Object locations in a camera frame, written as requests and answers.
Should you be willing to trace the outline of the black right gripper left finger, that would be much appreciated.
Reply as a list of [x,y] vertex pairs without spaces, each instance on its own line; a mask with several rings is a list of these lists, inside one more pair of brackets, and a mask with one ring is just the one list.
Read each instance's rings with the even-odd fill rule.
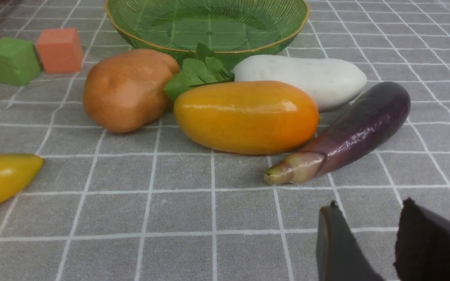
[[318,213],[316,263],[320,281],[382,281],[361,251],[335,201]]

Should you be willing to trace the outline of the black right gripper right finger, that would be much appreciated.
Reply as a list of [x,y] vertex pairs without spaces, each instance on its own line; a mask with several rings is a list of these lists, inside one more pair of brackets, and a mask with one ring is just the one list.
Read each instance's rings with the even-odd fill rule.
[[404,200],[394,267],[402,281],[450,281],[450,221]]

